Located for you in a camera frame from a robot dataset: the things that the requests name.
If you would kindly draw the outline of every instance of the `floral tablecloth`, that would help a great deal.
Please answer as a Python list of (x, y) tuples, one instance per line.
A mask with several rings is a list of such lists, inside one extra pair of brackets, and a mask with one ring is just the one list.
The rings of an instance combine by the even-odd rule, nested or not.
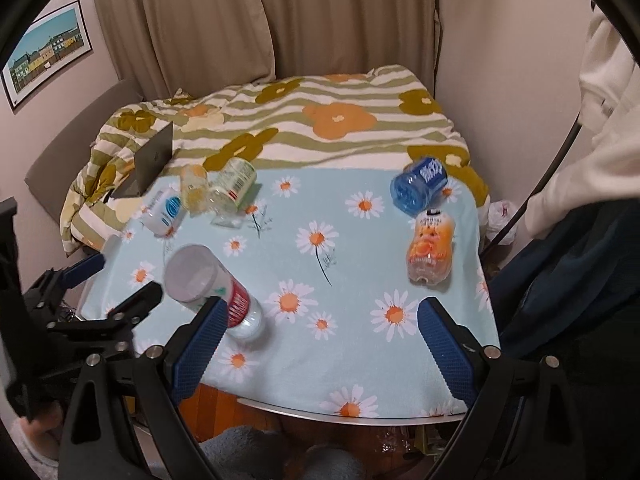
[[(498, 344), (478, 259), (478, 215), (451, 178), (441, 208), (456, 221), (453, 268), (435, 288), (412, 285), (405, 254), (413, 221), (396, 209), (391, 171), (261, 170), (239, 229), (185, 218), (168, 239), (133, 218), (88, 284), (81, 314), (97, 319), (149, 280), (162, 283), (171, 252), (211, 248), (266, 314), (258, 341), (225, 336), (204, 383), (267, 404), (345, 416), (412, 418), (463, 412), (416, 327), (436, 296), (483, 344)], [(177, 185), (175, 177), (159, 187)], [(165, 296), (135, 331), (138, 352), (164, 344), (193, 313)]]

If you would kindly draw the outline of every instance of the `white sweater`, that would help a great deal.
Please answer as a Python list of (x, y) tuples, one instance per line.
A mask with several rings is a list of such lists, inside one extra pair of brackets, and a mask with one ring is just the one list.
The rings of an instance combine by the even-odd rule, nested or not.
[(593, 151), (558, 171), (542, 192), (531, 197), (525, 225), (533, 237), (545, 237), (576, 207), (640, 198), (640, 69), (597, 8), (589, 29), (580, 87), (579, 121), (595, 133)]

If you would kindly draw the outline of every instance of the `sky in picture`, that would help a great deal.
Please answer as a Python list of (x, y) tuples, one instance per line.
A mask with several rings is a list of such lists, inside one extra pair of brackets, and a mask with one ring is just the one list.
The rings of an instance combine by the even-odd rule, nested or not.
[(40, 50), (47, 41), (49, 41), (51, 36), (76, 28), (77, 26), (78, 20), (76, 20), (76, 12), (73, 9), (69, 9), (39, 27), (34, 28), (31, 32), (27, 32), (11, 54), (8, 63), (9, 67), (13, 66), (14, 61), (20, 56), (34, 52), (35, 50)]

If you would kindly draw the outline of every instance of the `brown curtain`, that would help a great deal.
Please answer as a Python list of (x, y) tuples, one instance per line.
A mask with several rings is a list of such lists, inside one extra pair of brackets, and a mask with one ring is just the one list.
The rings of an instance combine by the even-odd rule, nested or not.
[(183, 88), (203, 96), (274, 77), (269, 25), (260, 0), (95, 0), (118, 76), (147, 99)]
[(433, 90), (435, 0), (262, 0), (278, 77), (402, 64)]

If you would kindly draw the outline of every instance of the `gray headboard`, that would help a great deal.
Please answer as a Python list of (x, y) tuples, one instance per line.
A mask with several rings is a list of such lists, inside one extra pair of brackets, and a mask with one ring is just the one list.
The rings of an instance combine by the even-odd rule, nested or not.
[(89, 161), (100, 128), (118, 108), (142, 100), (135, 81), (119, 81), (63, 128), (33, 163), (24, 181), (56, 224), (66, 192)]

